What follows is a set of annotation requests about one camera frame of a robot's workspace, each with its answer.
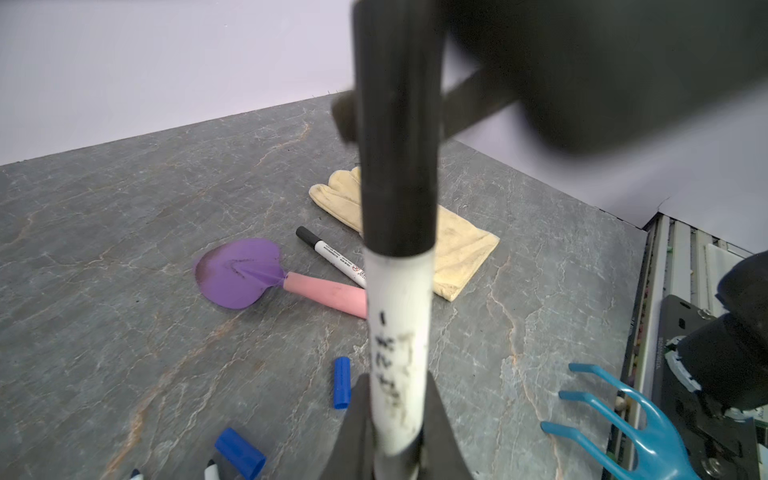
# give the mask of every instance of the purple shovel blade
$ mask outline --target purple shovel blade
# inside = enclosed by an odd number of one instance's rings
[[[242,309],[257,301],[264,290],[282,285],[280,247],[263,238],[225,243],[203,255],[194,267],[202,294],[226,308]]]

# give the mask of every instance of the blue toy rake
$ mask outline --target blue toy rake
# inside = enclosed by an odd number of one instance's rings
[[[588,404],[626,434],[637,450],[637,468],[628,471],[620,467],[594,443],[590,442],[583,433],[573,427],[559,423],[542,422],[542,430],[576,441],[619,480],[699,480],[688,462],[688,454],[680,434],[677,433],[667,416],[643,394],[619,382],[597,365],[570,363],[568,368],[572,372],[593,373],[599,376],[643,407],[647,417],[647,427],[638,430],[591,393],[563,391],[559,393],[563,400]]]

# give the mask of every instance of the purple toy shovel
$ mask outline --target purple toy shovel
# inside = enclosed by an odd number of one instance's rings
[[[366,318],[366,291],[356,286],[286,273],[280,267],[280,247],[263,238],[225,243],[205,253],[194,267],[202,294],[217,305],[243,309],[271,286],[360,318]]]

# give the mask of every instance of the pink handle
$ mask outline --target pink handle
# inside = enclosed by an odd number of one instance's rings
[[[356,286],[288,272],[283,288],[342,312],[367,317],[366,291]]]

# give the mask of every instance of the black marker cap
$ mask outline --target black marker cap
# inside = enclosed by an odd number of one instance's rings
[[[304,243],[306,243],[312,248],[314,248],[317,242],[320,241],[320,238],[317,235],[310,232],[304,227],[299,227],[296,229],[296,236],[299,237],[301,240],[304,240]]]

